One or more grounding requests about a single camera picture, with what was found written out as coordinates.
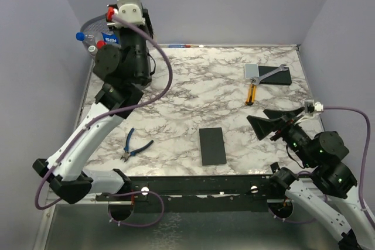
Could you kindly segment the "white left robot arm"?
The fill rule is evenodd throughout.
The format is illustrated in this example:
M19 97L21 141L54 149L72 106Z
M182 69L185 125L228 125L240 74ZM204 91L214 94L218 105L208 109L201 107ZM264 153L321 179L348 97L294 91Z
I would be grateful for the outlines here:
M147 46L153 37L147 9L138 0L118 0L108 6L106 22L118 43L99 47L95 55L93 72L104 82L101 90L66 143L33 164L43 182L69 204L88 194L109 193L117 200L129 195L122 171L93 171L85 165L107 135L138 108L155 71Z

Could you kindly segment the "blue red pen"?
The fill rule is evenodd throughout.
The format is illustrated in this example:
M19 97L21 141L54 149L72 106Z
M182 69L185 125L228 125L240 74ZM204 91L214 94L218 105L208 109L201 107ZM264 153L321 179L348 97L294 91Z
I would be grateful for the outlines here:
M178 48L191 48L192 46L191 45L189 45L189 44L169 44L169 45L167 45L167 48L176 48L176 49L178 49Z

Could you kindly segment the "black box rear right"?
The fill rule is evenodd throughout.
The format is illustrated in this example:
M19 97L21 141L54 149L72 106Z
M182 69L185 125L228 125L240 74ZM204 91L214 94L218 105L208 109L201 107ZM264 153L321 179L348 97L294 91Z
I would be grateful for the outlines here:
M275 66L259 66L258 71L259 75L263 76L270 71L275 70L277 67ZM292 78L291 78L291 73L290 71L280 71L270 77L265 78L260 82L260 84L265 84L265 85L291 85L292 84Z

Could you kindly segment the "grey white hub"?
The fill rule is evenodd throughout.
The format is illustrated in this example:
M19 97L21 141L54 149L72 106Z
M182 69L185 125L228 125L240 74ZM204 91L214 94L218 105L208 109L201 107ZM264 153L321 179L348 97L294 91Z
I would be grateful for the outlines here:
M250 80L253 77L259 77L259 67L257 64L246 63L244 65L244 76L245 79Z

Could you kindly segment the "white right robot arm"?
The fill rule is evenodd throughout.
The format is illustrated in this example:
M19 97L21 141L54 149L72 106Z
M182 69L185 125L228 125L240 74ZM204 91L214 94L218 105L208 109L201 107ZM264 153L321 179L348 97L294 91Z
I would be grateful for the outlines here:
M300 126L324 109L319 102L306 101L293 111L265 109L265 118L249 115L247 121L258 140L269 134L272 141L282 139L303 167L312 169L309 177L313 184L336 208L313 194L286 167L272 174L269 191L276 198L285 196L303 207L325 227L340 249L374 249L374 215L363 199L359 181L342 162L349 154L343 139L336 131L320 132L310 138Z

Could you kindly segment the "black network switch centre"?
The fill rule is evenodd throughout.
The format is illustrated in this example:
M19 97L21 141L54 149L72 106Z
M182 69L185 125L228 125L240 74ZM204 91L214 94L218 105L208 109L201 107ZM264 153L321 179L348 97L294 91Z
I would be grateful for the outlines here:
M227 163L222 128L200 128L199 140L203 166Z

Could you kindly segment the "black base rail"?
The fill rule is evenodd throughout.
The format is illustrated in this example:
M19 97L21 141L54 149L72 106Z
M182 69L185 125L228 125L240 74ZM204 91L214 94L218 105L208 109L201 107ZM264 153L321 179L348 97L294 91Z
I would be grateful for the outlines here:
M131 177L124 192L130 196L103 193L97 201L119 205L123 210L154 213L205 213L226 211L266 212L269 203L280 203L285 191L266 175L149 176Z

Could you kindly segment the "large orange juice bottle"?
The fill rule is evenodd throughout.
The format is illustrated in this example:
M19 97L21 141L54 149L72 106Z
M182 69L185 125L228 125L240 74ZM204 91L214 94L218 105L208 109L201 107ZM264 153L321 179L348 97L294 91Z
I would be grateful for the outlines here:
M97 54L98 48L95 45L91 45L88 47L88 52L94 56Z

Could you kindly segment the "grey mesh waste bin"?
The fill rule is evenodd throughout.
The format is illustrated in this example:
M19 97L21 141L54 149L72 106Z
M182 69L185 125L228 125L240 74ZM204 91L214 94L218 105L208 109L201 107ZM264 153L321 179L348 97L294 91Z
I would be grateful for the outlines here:
M97 16L95 18L92 18L90 20L88 20L86 23L83 24L83 26L80 28L80 31L79 32L86 32L86 31L98 31L98 32L103 32L103 33L107 33L107 34L113 34L113 32L111 32L109 29L108 29L108 26L107 26L107 22L106 22L106 18L105 18L105 15L101 15L101 16ZM85 43L82 42L82 44L84 45L84 47L87 49L88 51L88 47L90 45L87 45Z

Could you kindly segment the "silver wrench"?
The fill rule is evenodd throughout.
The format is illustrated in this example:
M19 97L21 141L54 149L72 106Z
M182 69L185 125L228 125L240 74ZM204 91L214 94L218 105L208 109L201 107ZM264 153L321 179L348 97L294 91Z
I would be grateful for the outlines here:
M253 85L259 85L260 82L262 82L263 80L265 80L266 78L268 77L271 77L273 76L274 74L277 74L277 73L280 73L280 72L283 72L283 71L287 71L289 70L289 68L287 67L286 64L281 64L279 67L277 67L276 69L260 76L260 77L251 77L250 78L250 83L253 84Z

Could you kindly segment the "pepsi label clear bottle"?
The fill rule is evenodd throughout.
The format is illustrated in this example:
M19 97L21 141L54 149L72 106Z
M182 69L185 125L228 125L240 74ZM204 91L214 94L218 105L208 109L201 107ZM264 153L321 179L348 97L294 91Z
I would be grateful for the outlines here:
M116 35L98 31L77 32L76 39L87 45L96 45L99 41L104 41L108 44L119 44Z

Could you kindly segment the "red label bottle red cap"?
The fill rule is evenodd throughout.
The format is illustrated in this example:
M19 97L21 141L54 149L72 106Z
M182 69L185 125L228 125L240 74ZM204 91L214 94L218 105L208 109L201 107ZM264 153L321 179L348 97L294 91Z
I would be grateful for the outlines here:
M97 44L96 44L96 47L97 47L98 49L101 49L101 48L104 47L106 44L107 44L107 43L106 43L105 41L103 41L103 40L99 40L99 41L97 42Z

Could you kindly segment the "yellow utility knife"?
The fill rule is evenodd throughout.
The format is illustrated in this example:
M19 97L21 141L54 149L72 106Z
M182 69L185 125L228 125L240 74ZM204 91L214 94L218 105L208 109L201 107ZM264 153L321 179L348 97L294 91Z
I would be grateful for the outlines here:
M256 88L257 86L255 84L250 84L249 91L248 91L248 96L245 101L245 105L253 105L255 102L255 94L256 94Z

